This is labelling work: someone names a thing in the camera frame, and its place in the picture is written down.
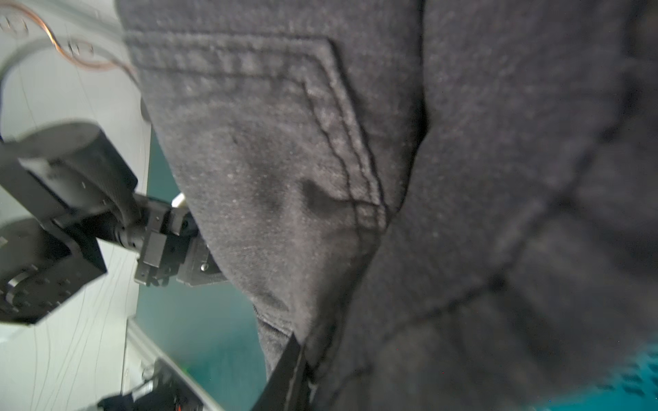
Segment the teal plastic basket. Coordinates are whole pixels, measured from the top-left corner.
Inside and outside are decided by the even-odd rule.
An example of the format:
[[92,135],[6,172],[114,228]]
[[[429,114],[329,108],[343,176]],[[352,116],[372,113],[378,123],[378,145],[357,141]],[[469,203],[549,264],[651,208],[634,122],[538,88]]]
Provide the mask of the teal plastic basket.
[[657,409],[657,344],[602,384],[572,398],[547,402],[533,410],[655,411]]

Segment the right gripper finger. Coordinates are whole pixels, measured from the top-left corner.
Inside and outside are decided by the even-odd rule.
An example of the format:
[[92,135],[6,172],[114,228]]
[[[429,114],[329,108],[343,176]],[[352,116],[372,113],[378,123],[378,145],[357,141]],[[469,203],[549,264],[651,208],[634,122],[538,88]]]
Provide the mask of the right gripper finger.
[[303,346],[291,337],[252,411],[307,411],[310,393]]

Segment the dark grey long pants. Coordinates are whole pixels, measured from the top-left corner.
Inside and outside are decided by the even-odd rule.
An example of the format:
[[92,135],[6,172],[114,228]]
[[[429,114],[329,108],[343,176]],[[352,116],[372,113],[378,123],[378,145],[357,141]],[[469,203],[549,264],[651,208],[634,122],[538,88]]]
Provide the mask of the dark grey long pants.
[[525,410],[657,337],[654,1],[120,1],[159,144],[311,410]]

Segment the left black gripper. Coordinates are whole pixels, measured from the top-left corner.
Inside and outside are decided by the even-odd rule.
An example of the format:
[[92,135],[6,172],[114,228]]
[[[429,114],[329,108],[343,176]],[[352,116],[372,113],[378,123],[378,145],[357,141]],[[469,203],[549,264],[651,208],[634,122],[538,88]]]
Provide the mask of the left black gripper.
[[138,252],[135,282],[166,286],[171,279],[190,287],[226,281],[188,207],[151,197],[136,199],[142,221],[133,246]]

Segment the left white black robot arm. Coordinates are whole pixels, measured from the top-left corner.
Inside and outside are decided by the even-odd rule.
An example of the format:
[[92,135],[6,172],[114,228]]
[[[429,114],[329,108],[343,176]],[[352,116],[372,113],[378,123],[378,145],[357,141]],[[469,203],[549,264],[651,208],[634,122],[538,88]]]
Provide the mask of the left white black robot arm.
[[138,256],[135,281],[217,284],[224,274],[187,207],[140,195],[100,126],[76,122],[1,145],[1,185],[28,212],[1,229],[1,320],[34,325],[106,274],[100,243]]

